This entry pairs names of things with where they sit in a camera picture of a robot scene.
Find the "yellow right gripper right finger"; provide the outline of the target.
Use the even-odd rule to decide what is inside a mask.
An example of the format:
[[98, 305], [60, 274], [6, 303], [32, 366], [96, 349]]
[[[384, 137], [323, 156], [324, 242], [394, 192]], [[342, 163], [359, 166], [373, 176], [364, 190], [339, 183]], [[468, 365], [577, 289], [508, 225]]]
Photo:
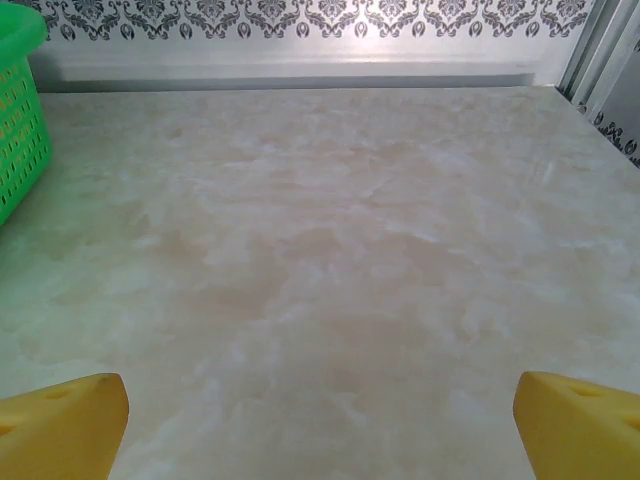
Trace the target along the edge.
[[637, 394], [529, 371], [513, 416], [537, 479], [639, 478]]

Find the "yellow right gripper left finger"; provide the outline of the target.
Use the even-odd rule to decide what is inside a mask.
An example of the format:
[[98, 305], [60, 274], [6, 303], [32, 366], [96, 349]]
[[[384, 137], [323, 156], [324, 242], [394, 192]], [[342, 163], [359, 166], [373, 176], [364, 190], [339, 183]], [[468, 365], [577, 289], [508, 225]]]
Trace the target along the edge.
[[121, 376], [99, 373], [1, 400], [3, 479], [106, 479], [128, 423]]

